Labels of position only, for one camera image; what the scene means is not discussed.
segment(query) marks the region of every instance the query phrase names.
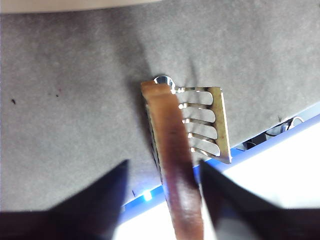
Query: wooden strip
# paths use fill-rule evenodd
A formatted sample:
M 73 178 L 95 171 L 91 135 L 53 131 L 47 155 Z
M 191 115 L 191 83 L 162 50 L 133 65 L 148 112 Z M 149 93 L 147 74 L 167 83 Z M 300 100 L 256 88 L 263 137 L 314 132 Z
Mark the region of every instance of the wooden strip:
M 176 95 L 166 84 L 143 83 L 160 162 L 163 189 L 177 240 L 202 240 L 201 196 Z

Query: gray fabric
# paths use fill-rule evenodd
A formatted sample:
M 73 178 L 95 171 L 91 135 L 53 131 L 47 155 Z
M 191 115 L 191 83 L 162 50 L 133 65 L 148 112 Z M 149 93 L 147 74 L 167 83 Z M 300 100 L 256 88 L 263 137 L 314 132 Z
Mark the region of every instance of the gray fabric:
M 317 0 L 1 16 L 1 209 L 48 208 L 123 159 L 127 200 L 159 184 L 140 93 L 155 75 L 220 86 L 232 146 L 316 103 L 319 17 Z

